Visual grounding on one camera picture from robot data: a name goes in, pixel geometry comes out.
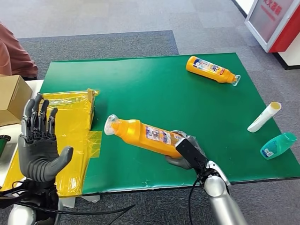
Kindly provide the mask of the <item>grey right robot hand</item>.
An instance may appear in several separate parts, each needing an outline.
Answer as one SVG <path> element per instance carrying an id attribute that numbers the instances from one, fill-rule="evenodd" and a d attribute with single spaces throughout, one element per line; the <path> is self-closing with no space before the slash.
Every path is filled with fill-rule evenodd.
<path id="1" fill-rule="evenodd" d="M 196 137 L 192 135 L 187 135 L 184 131 L 179 131 L 179 130 L 173 130 L 172 132 L 184 138 L 187 138 L 191 144 L 192 144 L 195 149 L 197 149 L 200 154 L 201 154 L 201 161 L 204 162 L 203 163 L 204 168 L 205 168 L 205 166 L 207 164 L 207 158 L 206 157 L 205 153 L 200 147 Z M 191 165 L 188 160 L 186 160 L 185 157 L 172 158 L 170 156 L 165 156 L 165 159 L 171 165 L 178 166 L 186 170 L 194 168 L 193 165 Z"/>

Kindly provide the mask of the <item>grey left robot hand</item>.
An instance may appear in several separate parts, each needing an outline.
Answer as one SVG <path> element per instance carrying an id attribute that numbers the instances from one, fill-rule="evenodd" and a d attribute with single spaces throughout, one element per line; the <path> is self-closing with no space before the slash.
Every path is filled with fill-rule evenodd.
<path id="1" fill-rule="evenodd" d="M 55 134 L 57 108 L 47 114 L 49 100 L 40 93 L 29 99 L 21 120 L 18 139 L 19 164 L 21 173 L 37 182 L 50 182 L 68 165 L 73 147 L 66 146 L 59 154 Z"/>

